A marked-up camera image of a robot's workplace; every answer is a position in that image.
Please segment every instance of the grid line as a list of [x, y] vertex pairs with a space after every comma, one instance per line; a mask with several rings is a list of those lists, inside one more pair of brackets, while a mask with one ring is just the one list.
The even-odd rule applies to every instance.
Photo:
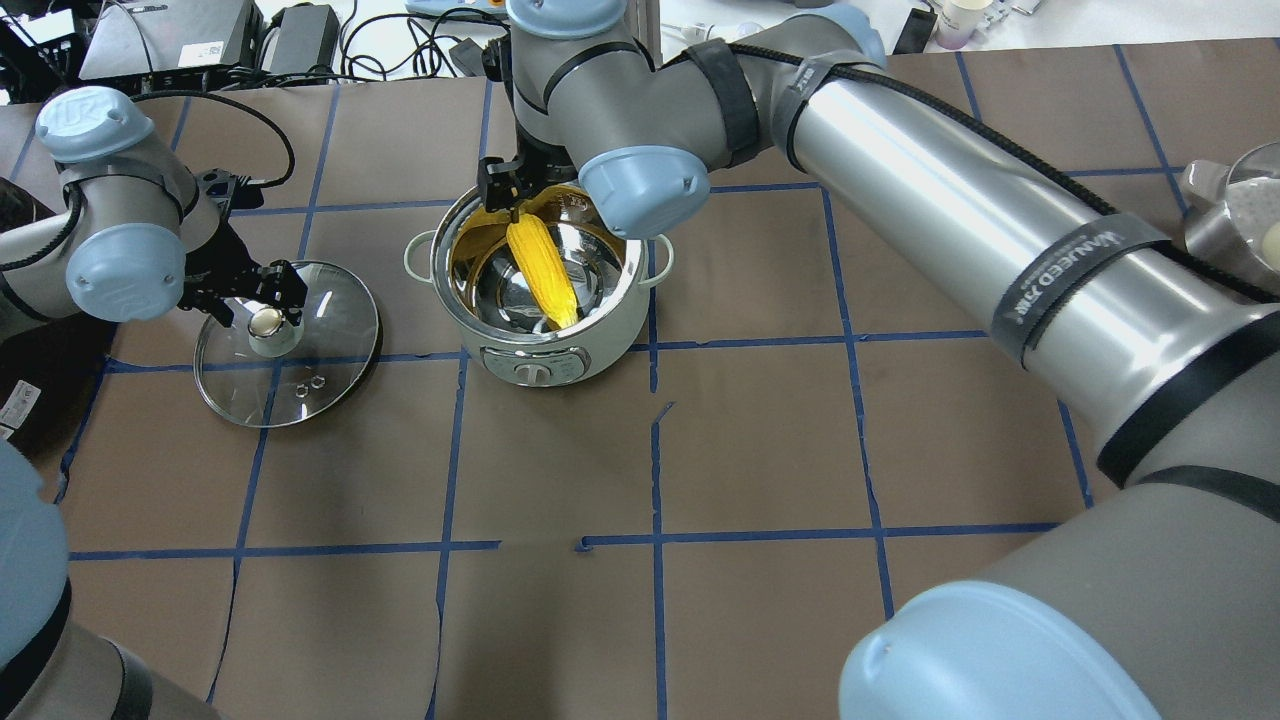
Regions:
[[790, 542], [820, 539], [883, 539], [952, 536], [1010, 536], [1046, 533], [1060, 523], [1000, 523], [986, 525], [901, 525], [890, 528], [812, 528], [792, 530], [718, 530], [691, 533], [582, 536], [575, 552], [634, 544], [709, 544], [731, 542]]
[[[329, 115], [325, 124], [324, 140], [320, 142], [320, 158], [316, 161], [315, 177], [311, 181], [311, 201], [310, 201], [311, 208], [315, 208], [316, 197], [320, 193], [320, 182], [324, 178], [324, 164], [325, 164], [325, 158], [329, 154], [329, 141], [333, 138], [333, 126], [334, 126], [334, 118], [338, 114], [339, 97], [340, 97], [340, 91], [339, 87], [335, 85], [333, 88], [333, 97], [329, 101]], [[298, 245], [298, 254], [297, 254], [298, 258], [302, 258], [303, 254], [306, 252], [307, 238], [311, 231], [311, 220], [314, 217], [315, 217], [314, 213], [307, 213], [306, 223], [303, 224], [302, 228], [302, 240]], [[275, 406], [275, 395], [276, 391], [279, 389], [282, 369], [283, 364], [279, 360], [274, 361], [271, 368], [271, 384], [266, 393], [266, 404], [262, 407], [264, 423], [270, 421], [271, 410]], [[262, 457], [266, 454], [266, 443], [270, 434], [270, 429], [262, 428], [259, 433], [260, 434], [257, 439], [257, 447], [253, 451], [253, 465], [250, 469], [248, 487], [244, 491], [244, 507], [241, 515], [241, 525], [236, 537], [236, 550], [238, 552], [237, 556], [232, 560], [232, 597], [230, 597], [230, 607], [227, 611], [227, 630], [223, 635], [223, 647], [218, 657], [218, 665], [214, 669], [214, 679], [209, 685], [209, 694], [205, 697], [206, 703], [212, 703], [214, 697], [218, 694], [218, 679], [221, 676], [223, 662], [227, 660], [227, 650], [230, 643], [232, 621], [236, 616], [236, 594], [237, 589], [239, 588], [241, 564], [243, 561], [243, 556], [239, 555], [239, 552], [244, 550], [244, 544], [248, 539], [248, 527], [253, 515], [253, 501], [257, 495], [257, 483], [262, 471]]]
[[[1170, 165], [1167, 168], [1089, 168], [1083, 170], [1064, 170], [1069, 177], [1110, 177], [1110, 176], [1158, 176], [1180, 173], [1183, 170], [1181, 165]], [[746, 193], [746, 192], [786, 192], [792, 190], [820, 190], [822, 184], [818, 182], [791, 182], [791, 183], [758, 183], [758, 184], [727, 184], [717, 186], [710, 190], [712, 195], [726, 195], [726, 193]], [[244, 210], [232, 210], [232, 217], [234, 218], [256, 218], [256, 217], [270, 217], [270, 215], [302, 215], [306, 213], [315, 214], [328, 214], [328, 213], [360, 213], [367, 210], [402, 210], [413, 208], [451, 208], [457, 202], [457, 199], [431, 199], [431, 200], [397, 200], [392, 202], [351, 202], [351, 204], [334, 204], [334, 205], [316, 205], [315, 208], [306, 205], [288, 206], [288, 208], [253, 208]]]
[[809, 182], [777, 182], [756, 184], [721, 184], [712, 188], [712, 195], [724, 195], [732, 192], [780, 192], [786, 190], [818, 190], [822, 184]]
[[[988, 337], [984, 331], [922, 331], [922, 332], [902, 332], [902, 333], [861, 333], [854, 336], [854, 342], [929, 342], [929, 341], [943, 341], [943, 340], [977, 340]], [[682, 352], [686, 350], [723, 350], [723, 348], [742, 348], [742, 347], [791, 347], [791, 346], [806, 346], [806, 345], [841, 345], [845, 342], [844, 336], [797, 336], [797, 337], [754, 337], [754, 338], [740, 338], [740, 340], [708, 340], [708, 341], [694, 341], [694, 340], [673, 340], [673, 341], [660, 341], [657, 345], [650, 345], [649, 342], [639, 342], [627, 348], [627, 352], [652, 352], [657, 348], [658, 352]], [[463, 351], [448, 351], [448, 352], [398, 352], [390, 355], [379, 355], [378, 363], [440, 363], [440, 361], [453, 361], [463, 356]], [[297, 360], [284, 360], [282, 364], [285, 368], [301, 366], [306, 364], [319, 364], [319, 365], [346, 365], [346, 364], [360, 364], [365, 363], [364, 357], [312, 357], [312, 359], [297, 359]], [[243, 369], [265, 369], [274, 366], [273, 361], [250, 361], [250, 363], [220, 363], [207, 365], [206, 372], [228, 372], [228, 370], [243, 370]], [[108, 359], [105, 368], [105, 374], [108, 375], [145, 375], [151, 373], [191, 373], [195, 372], [192, 365], [177, 364], [177, 365], [134, 365], [124, 360], [116, 360], [114, 357]]]
[[1115, 50], [1116, 60], [1120, 63], [1120, 72], [1124, 74], [1125, 83], [1129, 85], [1129, 94], [1133, 96], [1133, 101], [1138, 105], [1138, 114], [1142, 115], [1142, 124], [1147, 128], [1147, 137], [1151, 138], [1151, 145], [1156, 150], [1156, 158], [1160, 160], [1160, 167], [1165, 170], [1165, 179], [1169, 181], [1169, 188], [1174, 193], [1174, 200], [1178, 202], [1178, 209], [1183, 215], [1190, 210], [1187, 205], [1187, 199], [1183, 197], [1181, 188], [1178, 187], [1178, 177], [1174, 174], [1174, 169], [1169, 165], [1169, 158], [1165, 155], [1165, 147], [1160, 143], [1160, 136], [1156, 133], [1156, 124], [1151, 120], [1151, 114], [1147, 113], [1147, 104], [1142, 100], [1142, 92], [1138, 90], [1138, 82], [1133, 77], [1133, 72], [1129, 69], [1129, 61], [1124, 56], [1124, 49], [1119, 45], [1112, 45]]
[[9, 172], [9, 177], [18, 182], [18, 173], [22, 172], [22, 164], [27, 161], [27, 151], [31, 150], [32, 141], [36, 140], [36, 123], [32, 120], [31, 127], [27, 128], [27, 140], [22, 142], [22, 150], [18, 151], [18, 159], [13, 161], [13, 170]]
[[1071, 410], [1061, 400], [1057, 401], [1057, 411], [1062, 416], [1062, 429], [1066, 430], [1066, 446], [1071, 450], [1071, 465], [1075, 466], [1075, 480], [1080, 484], [1080, 497], [1084, 500], [1084, 509], [1093, 509], [1093, 489], [1089, 484], [1089, 474], [1084, 469], [1084, 455], [1080, 452], [1080, 443], [1075, 436], [1075, 423], [1071, 421]]
[[649, 474], [653, 482], [653, 641], [658, 720], [667, 720], [667, 583], [662, 550], [662, 419], [675, 407], [668, 402], [649, 427]]
[[960, 70], [960, 82], [964, 83], [965, 97], [969, 99], [969, 110], [973, 113], [973, 119], [982, 122], [982, 109], [978, 108], [978, 95], [973, 91], [973, 82], [969, 79], [969, 65], [964, 61], [963, 53], [951, 54], [956, 59], [956, 69]]
[[316, 206], [320, 200], [320, 183], [324, 181], [324, 164], [329, 158], [329, 142], [333, 140], [333, 126], [338, 117], [338, 102], [342, 100], [342, 85], [333, 86], [333, 97], [329, 100], [329, 119], [324, 128], [324, 140], [320, 141], [320, 158], [316, 160], [316, 176], [311, 182], [311, 199], [306, 208], [306, 220], [302, 223], [302, 240], [298, 242], [298, 260], [307, 256], [307, 245], [311, 242], [311, 225], [315, 223]]
[[867, 450], [867, 406], [863, 402], [861, 378], [858, 370], [858, 341], [845, 297], [845, 274], [840, 265], [840, 247], [836, 240], [836, 217], [831, 206], [831, 193], [822, 191], [822, 210], [827, 220], [827, 245], [831, 252], [831, 269], [836, 281], [836, 302], [840, 306], [840, 323], [845, 331], [845, 354], [849, 356], [849, 383], [854, 395], [854, 415], [858, 421], [858, 452], [863, 462], [863, 482], [867, 486], [867, 509], [870, 512], [872, 529], [876, 530], [876, 566], [881, 580], [881, 602], [884, 619], [893, 616], [893, 584], [888, 571], [888, 553], [884, 550], [883, 525], [881, 523], [879, 501], [876, 498], [876, 484], [872, 482], [870, 456]]
[[178, 151], [178, 143], [182, 142], [182, 131], [187, 129], [187, 113], [191, 111], [191, 96], [183, 97], [182, 111], [178, 113], [178, 124], [173, 128], [173, 141], [169, 142], [169, 150], [173, 152]]
[[202, 560], [237, 557], [315, 557], [325, 555], [406, 555], [419, 552], [470, 552], [498, 550], [500, 541], [389, 542], [356, 544], [302, 544], [262, 547], [184, 547], [172, 550], [90, 550], [70, 553], [72, 562], [116, 560]]
[[[106, 346], [110, 347], [115, 342], [115, 333], [119, 332], [120, 325], [111, 328], [106, 338]], [[76, 434], [72, 436], [72, 443], [67, 447], [67, 452], [63, 454], [63, 459], [58, 462], [58, 496], [54, 497], [54, 505], [61, 505], [63, 500], [67, 498], [67, 492], [70, 489], [72, 484], [72, 462], [76, 461], [76, 454], [79, 451], [79, 443], [84, 439], [84, 430], [88, 428], [88, 419], [93, 414], [93, 406], [97, 404], [97, 398], [102, 393], [102, 382], [106, 380], [106, 366], [110, 360], [104, 355], [102, 363], [97, 368], [97, 377], [93, 379], [93, 389], [90, 391], [88, 402], [84, 404], [84, 413], [81, 415], [79, 425], [76, 427]]]
[[[493, 109], [493, 83], [484, 86], [484, 106], [480, 111], [480, 142], [477, 147], [479, 161], [489, 150], [489, 120]], [[444, 518], [440, 521], [440, 539], [444, 548], [440, 552], [440, 564], [435, 577], [435, 609], [439, 614], [439, 633], [436, 634], [435, 648], [435, 678], [431, 679], [431, 697], [426, 705], [426, 720], [435, 719], [436, 700], [440, 689], [440, 667], [444, 665], [444, 610], [448, 600], [449, 583], [449, 553], [453, 542], [453, 511], [458, 496], [458, 462], [462, 455], [462, 418], [466, 411], [467, 396], [467, 370], [470, 368], [470, 355], [466, 347], [458, 351], [458, 388], [453, 397], [453, 429], [449, 436], [449, 471], [444, 491]]]

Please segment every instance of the cable strap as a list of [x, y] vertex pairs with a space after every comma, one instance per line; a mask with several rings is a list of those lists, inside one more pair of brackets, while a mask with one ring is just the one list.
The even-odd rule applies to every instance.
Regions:
[[796, 124], [800, 122], [800, 113], [809, 105], [809, 99], [822, 88], [837, 65], [874, 67], [876, 64], [855, 50], [832, 50], [831, 53], [814, 55], [800, 63], [800, 68], [791, 77], [791, 82], [782, 88], [782, 92], [773, 102], [773, 118], [769, 124], [773, 132], [773, 145], [786, 152], [787, 160], [801, 173], [808, 170], [796, 159]]
[[724, 122], [724, 145], [731, 159], [727, 167], [741, 165], [760, 151], [759, 108], [746, 81], [746, 73], [728, 44], [716, 38], [685, 50], [707, 77], [716, 94]]
[[991, 319], [991, 340], [1025, 368], [1053, 315], [1116, 259], [1161, 242], [1164, 233], [1132, 213], [1106, 215], [1048, 246], [1009, 286]]

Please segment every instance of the yellow corn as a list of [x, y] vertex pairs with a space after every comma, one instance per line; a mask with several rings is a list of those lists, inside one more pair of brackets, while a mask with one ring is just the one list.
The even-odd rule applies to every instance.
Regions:
[[525, 274], [538, 307], [564, 329], [577, 322], [577, 295], [568, 281], [564, 261], [556, 250], [556, 241], [547, 232], [547, 224], [532, 213], [522, 213], [520, 220], [507, 227], [507, 245], [516, 256], [516, 265]]

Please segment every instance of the silver robot arm segment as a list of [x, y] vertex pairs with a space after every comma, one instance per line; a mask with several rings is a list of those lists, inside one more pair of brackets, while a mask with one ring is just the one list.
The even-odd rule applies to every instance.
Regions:
[[0, 234], [0, 341], [78, 311], [127, 322], [180, 306], [227, 324], [224, 297], [287, 316], [302, 306], [292, 265], [250, 258], [223, 209], [123, 94], [63, 94], [41, 110], [36, 133], [69, 210]]
[[776, 143], [1087, 418], [1129, 486], [908, 603], [850, 656], [842, 716], [1272, 716], [1280, 307], [1235, 304], [1158, 231], [936, 109], [835, 77], [881, 73], [851, 8], [653, 72], [621, 6], [508, 3], [521, 137], [563, 151], [616, 233], [671, 228], [707, 172]]

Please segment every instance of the black strap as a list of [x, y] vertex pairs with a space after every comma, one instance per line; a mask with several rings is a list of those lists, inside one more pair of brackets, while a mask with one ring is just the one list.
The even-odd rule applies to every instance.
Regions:
[[45, 671], [54, 657], [54, 651], [58, 650], [58, 641], [63, 637], [70, 611], [72, 584], [68, 580], [63, 587], [63, 597], [45, 626], [4, 666], [4, 670], [0, 670], [0, 717], [8, 717], [36, 685], [40, 674]]
[[151, 670], [147, 669], [138, 656], [106, 641], [120, 656], [120, 694], [115, 698], [115, 708], [110, 720], [147, 720], [151, 717], [151, 701], [154, 688], [151, 684]]
[[26, 300], [18, 297], [18, 293], [14, 292], [13, 287], [9, 286], [9, 281], [5, 279], [4, 273], [0, 273], [0, 295], [3, 295], [4, 299], [9, 301], [10, 305], [20, 310], [23, 315], [31, 318], [32, 320], [40, 323], [54, 322], [52, 318], [46, 318], [44, 313], [40, 313], [31, 305], [27, 305]]
[[1152, 473], [1140, 480], [1135, 480], [1133, 484], [1140, 486], [1148, 483], [1166, 483], [1202, 489], [1260, 512], [1272, 523], [1280, 523], [1280, 486], [1268, 483], [1262, 478], [1222, 470], [1220, 468], [1185, 465]]
[[1179, 423], [1276, 351], [1280, 351], [1280, 313], [1226, 336], [1162, 384], [1120, 425], [1098, 455], [1098, 468], [1124, 487], [1138, 464]]
[[564, 77], [576, 70], [577, 68], [585, 65], [590, 60], [599, 58], [600, 55], [608, 55], [611, 53], [635, 53], [636, 55], [644, 56], [644, 53], [639, 47], [630, 42], [623, 42], [621, 40], [614, 40], [613, 42], [602, 42], [599, 45], [593, 45], [586, 50], [582, 50], [577, 55], [573, 55], [564, 64], [556, 68], [552, 73], [550, 79], [547, 81], [547, 87], [543, 88], [543, 108], [550, 105], [552, 92], [556, 92], [556, 86], [561, 83]]
[[831, 78], [832, 69], [858, 65], [878, 68], [865, 55], [854, 50], [833, 50], [806, 58], [773, 102], [773, 117], [769, 122], [773, 145], [786, 154], [791, 165], [801, 173], [808, 173], [808, 170], [796, 159], [795, 135], [796, 126], [800, 124], [800, 113], [809, 106], [809, 99]]
[[991, 319], [991, 340], [1025, 368], [1050, 320], [1085, 283], [1124, 255], [1169, 238], [1130, 213], [1105, 215], [1050, 245], [1009, 286]]
[[755, 158], [760, 151], [759, 109], [737, 55], [719, 38], [694, 45], [685, 54], [703, 72], [716, 94], [724, 122], [724, 145], [731, 154], [727, 167]]

